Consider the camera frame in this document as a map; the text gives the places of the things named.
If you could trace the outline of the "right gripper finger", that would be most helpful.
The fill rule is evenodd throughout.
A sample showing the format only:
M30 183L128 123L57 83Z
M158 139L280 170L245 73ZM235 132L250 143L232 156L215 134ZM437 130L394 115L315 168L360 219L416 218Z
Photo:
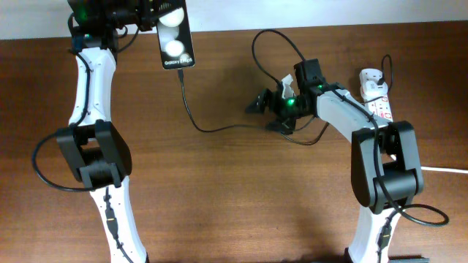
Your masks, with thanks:
M268 131L278 132L280 134L292 134L295 130L295 124L290 122L271 121L265 128Z
M266 107L270 104L272 92L269 89L261 91L252 103L250 103L245 113L264 113Z

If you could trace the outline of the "black smartphone with white circles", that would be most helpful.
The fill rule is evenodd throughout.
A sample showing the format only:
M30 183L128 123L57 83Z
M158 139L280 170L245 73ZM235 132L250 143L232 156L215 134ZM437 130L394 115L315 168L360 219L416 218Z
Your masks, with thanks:
M193 67L195 53L186 1L160 1L157 8L161 15L156 29L162 67L166 70Z

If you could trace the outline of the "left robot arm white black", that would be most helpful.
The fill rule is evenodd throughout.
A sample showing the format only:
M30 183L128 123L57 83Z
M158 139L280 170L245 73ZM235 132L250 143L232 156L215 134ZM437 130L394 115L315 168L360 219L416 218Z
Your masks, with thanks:
M78 66L74 110L56 141L80 187L90 194L112 262L148 262L129 195L132 157L111 121L111 88L117 67L118 30L149 31L157 19L152 1L70 1L71 53Z

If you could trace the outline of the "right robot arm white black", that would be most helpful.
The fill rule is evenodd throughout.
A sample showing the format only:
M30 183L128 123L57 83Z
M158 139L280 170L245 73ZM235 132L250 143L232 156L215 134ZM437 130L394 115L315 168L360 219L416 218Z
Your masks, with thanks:
M389 262L388 247L400 218L424 189L414 127L407 121L380 117L356 101L339 83L329 83L318 59L294 66L299 93L289 79L265 89L247 113L270 110L276 120L267 129L289 135L299 118L312 116L332 125L351 144L351 185L360 205L358 228L345 250L347 262Z

